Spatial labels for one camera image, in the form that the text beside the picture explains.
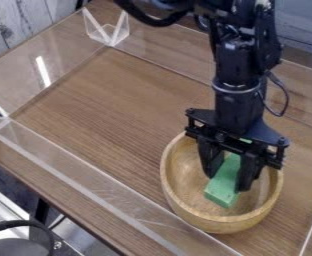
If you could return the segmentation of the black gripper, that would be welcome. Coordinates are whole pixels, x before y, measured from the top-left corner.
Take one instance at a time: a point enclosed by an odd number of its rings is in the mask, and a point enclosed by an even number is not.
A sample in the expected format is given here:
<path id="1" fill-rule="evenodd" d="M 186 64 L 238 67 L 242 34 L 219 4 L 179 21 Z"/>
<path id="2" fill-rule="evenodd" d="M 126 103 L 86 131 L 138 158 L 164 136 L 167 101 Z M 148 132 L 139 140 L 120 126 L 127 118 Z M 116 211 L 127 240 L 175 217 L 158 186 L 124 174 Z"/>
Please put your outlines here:
<path id="1" fill-rule="evenodd" d="M 214 89 L 215 108 L 186 110 L 186 135 L 196 140 L 203 171 L 210 179 L 222 167 L 225 152 L 241 155 L 237 190 L 246 192 L 265 167 L 282 169 L 290 142 L 263 119 L 269 108 L 266 85 L 230 90 L 215 86 Z"/>

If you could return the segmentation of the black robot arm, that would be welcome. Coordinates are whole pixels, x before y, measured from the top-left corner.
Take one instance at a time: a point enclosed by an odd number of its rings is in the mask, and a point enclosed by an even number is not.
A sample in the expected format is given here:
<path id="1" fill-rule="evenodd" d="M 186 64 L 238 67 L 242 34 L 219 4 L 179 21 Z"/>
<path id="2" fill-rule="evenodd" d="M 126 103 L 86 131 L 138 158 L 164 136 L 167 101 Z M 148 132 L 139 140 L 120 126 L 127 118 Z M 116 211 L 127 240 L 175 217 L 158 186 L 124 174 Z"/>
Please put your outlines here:
<path id="1" fill-rule="evenodd" d="M 171 26 L 192 15 L 207 31 L 215 60 L 215 108 L 186 111 L 186 135 L 196 140 L 208 177 L 218 175 L 227 152 L 241 156 L 235 190 L 250 190 L 265 167 L 283 167 L 290 145 L 263 119 L 270 110 L 267 83 L 282 83 L 273 73 L 283 51 L 275 28 L 275 0 L 154 0 L 156 8 L 170 11 L 166 18 L 152 17 L 134 0 L 114 1 L 150 26 Z"/>

